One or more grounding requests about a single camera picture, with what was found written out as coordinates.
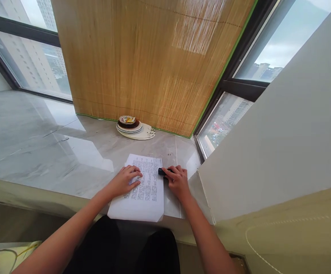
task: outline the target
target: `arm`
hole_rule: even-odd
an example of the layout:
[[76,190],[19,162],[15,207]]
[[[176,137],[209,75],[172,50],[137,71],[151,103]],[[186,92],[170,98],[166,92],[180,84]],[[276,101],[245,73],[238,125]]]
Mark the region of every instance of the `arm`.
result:
[[208,274],[234,274],[234,264],[229,253],[191,195],[188,186],[187,170],[182,169],[181,166],[171,166],[169,168],[174,173],[165,168],[163,168],[163,171],[169,180],[170,190],[177,196],[187,214],[205,272]]
[[138,186],[140,181],[131,185],[128,185],[128,182],[139,175],[142,176],[138,167],[123,167],[85,207],[55,231],[12,273],[62,273],[73,255],[75,247],[87,232],[94,218],[113,198]]

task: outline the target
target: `green tape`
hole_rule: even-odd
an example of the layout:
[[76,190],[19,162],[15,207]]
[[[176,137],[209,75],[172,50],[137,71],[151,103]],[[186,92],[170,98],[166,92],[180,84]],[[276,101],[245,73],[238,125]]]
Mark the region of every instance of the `green tape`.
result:
[[[114,121],[114,122],[117,122],[118,121],[116,119],[101,118],[101,117],[96,117],[96,116],[92,116],[92,115],[88,115],[88,114],[83,114],[83,113],[78,113],[78,112],[76,112],[75,114],[76,115],[82,115],[82,116],[88,116],[88,117],[91,117],[91,118],[94,118],[94,119],[100,119],[100,120],[107,120],[107,121]],[[180,136],[180,137],[184,137],[184,138],[187,138],[187,139],[190,139],[191,138],[191,137],[187,137],[187,136],[175,134],[174,132],[166,131],[164,129],[159,129],[157,127],[152,127],[152,128],[155,128],[155,129],[160,130],[160,131],[165,131],[165,132],[171,133],[171,134],[173,134],[175,136]]]
[[[255,1],[254,1],[254,5],[252,6],[252,9],[251,9],[250,12],[249,12],[248,18],[246,19],[246,22],[245,22],[244,26],[242,27],[242,30],[241,30],[241,32],[240,32],[240,35],[239,35],[238,39],[236,40],[236,43],[235,43],[233,49],[231,50],[231,53],[230,53],[229,57],[228,57],[227,60],[226,60],[225,66],[223,67],[222,72],[220,73],[220,76],[219,76],[219,78],[217,79],[217,82],[216,82],[216,85],[215,85],[215,87],[214,87],[214,90],[212,91],[210,97],[208,98],[207,103],[206,103],[205,107],[203,108],[202,113],[201,113],[200,117],[198,118],[198,121],[197,121],[197,123],[196,123],[196,126],[194,127],[194,129],[193,129],[191,135],[190,135],[190,136],[184,136],[184,135],[176,134],[176,133],[174,133],[174,132],[166,131],[165,129],[160,129],[160,128],[157,128],[157,127],[153,127],[153,128],[155,128],[155,129],[157,129],[157,130],[160,130],[160,131],[165,131],[165,132],[171,133],[171,134],[173,134],[173,135],[175,135],[175,136],[180,136],[180,137],[184,137],[184,138],[187,138],[187,139],[190,139],[190,138],[191,138],[191,136],[192,136],[193,133],[195,132],[196,127],[198,126],[198,124],[199,124],[199,122],[200,122],[200,120],[201,120],[201,118],[202,118],[202,116],[203,116],[203,114],[204,114],[204,112],[205,112],[205,110],[206,110],[208,104],[210,103],[213,94],[215,93],[216,87],[217,87],[217,85],[219,84],[219,82],[220,82],[220,80],[221,80],[221,77],[222,77],[223,73],[225,72],[227,65],[228,65],[229,62],[230,62],[230,59],[231,59],[231,57],[233,56],[236,47],[238,46],[238,43],[239,43],[239,41],[240,41],[240,38],[241,38],[241,36],[242,36],[243,33],[244,33],[244,30],[245,30],[245,28],[246,28],[246,25],[248,24],[248,22],[249,22],[249,20],[250,20],[250,17],[251,17],[251,15],[252,15],[252,13],[253,13],[253,11],[254,11],[254,9],[255,9],[255,6],[257,5],[257,2],[258,2],[258,0],[255,0]],[[108,120],[108,121],[115,121],[115,122],[118,121],[118,120],[115,120],[115,119],[107,119],[107,118],[102,118],[102,117],[95,117],[95,116],[88,115],[88,114],[83,114],[83,113],[75,113],[75,114],[77,114],[77,115],[83,115],[83,116],[88,116],[88,117],[95,118],[95,119],[100,119],[100,120]]]
[[107,120],[107,121],[115,121],[117,122],[118,120],[115,120],[115,119],[107,119],[107,118],[101,118],[101,117],[96,117],[96,116],[92,116],[92,115],[88,115],[88,114],[83,114],[83,113],[75,113],[76,115],[83,115],[83,116],[88,116],[88,117],[91,117],[91,118],[95,118],[95,119],[99,119],[99,120]]
[[234,54],[234,52],[235,52],[235,49],[236,49],[236,47],[238,46],[238,43],[239,43],[239,41],[240,41],[240,39],[241,39],[241,36],[243,35],[244,30],[245,30],[245,28],[246,28],[246,25],[248,24],[248,22],[249,22],[249,20],[250,20],[250,17],[252,16],[252,13],[253,13],[253,11],[254,11],[254,9],[255,9],[255,6],[257,5],[257,2],[258,2],[258,0],[255,0],[254,5],[252,6],[252,9],[251,9],[250,12],[249,12],[248,18],[246,19],[246,22],[245,22],[244,26],[242,27],[242,30],[241,30],[241,32],[240,32],[240,35],[239,35],[238,39],[236,40],[236,43],[235,43],[233,49],[231,50],[231,53],[230,53],[229,57],[228,57],[227,60],[226,60],[225,66],[223,67],[222,72],[221,72],[219,78],[217,79],[217,82],[216,82],[216,85],[215,85],[215,87],[214,87],[214,90],[212,91],[211,96],[208,98],[208,101],[207,101],[205,107],[203,108],[200,117],[198,118],[198,121],[197,121],[197,123],[196,123],[195,128],[193,129],[193,131],[192,131],[192,133],[191,133],[191,136],[192,136],[193,133],[195,132],[196,127],[197,127],[198,124],[200,123],[201,118],[202,118],[202,116],[203,116],[203,114],[204,114],[206,108],[208,107],[208,104],[210,103],[213,94],[215,93],[216,87],[218,86],[218,84],[219,84],[219,82],[220,82],[220,80],[221,80],[221,77],[222,77],[223,73],[225,72],[227,65],[228,65],[229,62],[230,62],[231,57],[233,56],[233,54]]

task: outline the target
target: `person's left hand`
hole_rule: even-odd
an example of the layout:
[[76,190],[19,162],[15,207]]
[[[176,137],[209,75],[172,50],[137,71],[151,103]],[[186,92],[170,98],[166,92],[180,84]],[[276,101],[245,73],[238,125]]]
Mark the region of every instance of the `person's left hand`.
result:
[[128,165],[127,167],[123,167],[108,185],[105,186],[105,190],[110,193],[112,198],[128,193],[140,185],[140,181],[133,182],[130,185],[128,184],[136,176],[143,176],[137,166]]

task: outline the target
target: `black window frame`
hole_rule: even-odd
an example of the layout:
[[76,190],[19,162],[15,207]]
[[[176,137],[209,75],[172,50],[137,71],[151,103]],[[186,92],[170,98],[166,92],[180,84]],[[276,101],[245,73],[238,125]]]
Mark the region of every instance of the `black window frame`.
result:
[[[213,111],[217,108],[222,95],[226,93],[230,93],[232,95],[236,95],[245,100],[255,102],[264,92],[264,90],[269,86],[269,82],[263,81],[254,81],[254,80],[244,80],[233,78],[240,64],[242,63],[244,57],[248,54],[248,51],[262,51],[264,46],[259,44],[257,48],[253,47],[253,42],[262,29],[263,25],[267,21],[269,15],[273,11],[277,11],[279,16],[274,17],[274,26],[277,28],[279,26],[277,20],[282,20],[284,16],[289,11],[290,7],[293,5],[295,0],[265,0],[258,1],[253,13],[250,16],[250,19],[245,27],[245,30],[240,38],[239,43],[237,44],[230,61],[222,74],[220,81],[218,82],[215,91],[199,121],[194,132],[193,137],[196,143],[198,154],[201,158],[201,163],[203,163],[207,156],[204,153],[202,148],[201,141],[198,137],[203,127],[206,125],[208,119],[211,117]],[[282,6],[282,8],[275,9],[275,6]],[[260,35],[273,35],[273,31],[269,31],[266,33],[261,32]]]
[[[30,24],[18,22],[1,16],[0,16],[0,32],[4,32],[10,35],[15,35],[18,37],[30,39],[33,41],[37,41],[40,43],[61,48],[59,36],[57,32],[36,27]],[[68,98],[42,93],[39,91],[22,87],[15,78],[9,66],[1,57],[1,55],[0,55],[0,73],[3,75],[4,79],[7,81],[11,89],[35,94],[41,97],[50,98],[70,104],[73,103],[73,100]]]

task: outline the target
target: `plate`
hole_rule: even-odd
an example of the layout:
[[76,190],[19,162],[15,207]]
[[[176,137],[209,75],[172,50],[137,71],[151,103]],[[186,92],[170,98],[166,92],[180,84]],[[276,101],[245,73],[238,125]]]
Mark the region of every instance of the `plate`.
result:
[[143,127],[141,126],[140,129],[136,130],[136,131],[125,131],[123,129],[121,129],[119,126],[116,125],[116,129],[120,132],[126,133],[126,134],[137,134],[139,132],[141,132],[143,130]]
[[153,134],[152,136],[149,136],[149,137],[140,138],[140,137],[134,137],[135,134],[126,134],[126,133],[123,133],[121,131],[119,131],[119,133],[122,134],[123,136],[127,137],[127,138],[134,139],[134,140],[149,140],[149,139],[155,137],[155,134]]
[[136,128],[140,124],[140,121],[135,119],[135,123],[133,123],[133,124],[124,124],[124,123],[121,123],[120,121],[117,121],[117,124],[124,129],[133,129],[133,128]]
[[155,130],[152,129],[151,126],[147,124],[143,124],[143,130],[136,134],[127,134],[124,132],[119,131],[123,136],[126,136],[131,139],[135,140],[148,140],[151,138],[154,138],[155,136]]
[[143,124],[142,124],[142,122],[139,122],[139,125],[137,127],[134,127],[133,129],[124,128],[124,127],[120,126],[119,124],[116,124],[116,127],[123,132],[134,132],[134,131],[138,131],[139,129],[141,129],[143,127]]
[[135,117],[124,115],[119,118],[119,121],[123,124],[133,124],[135,123]]

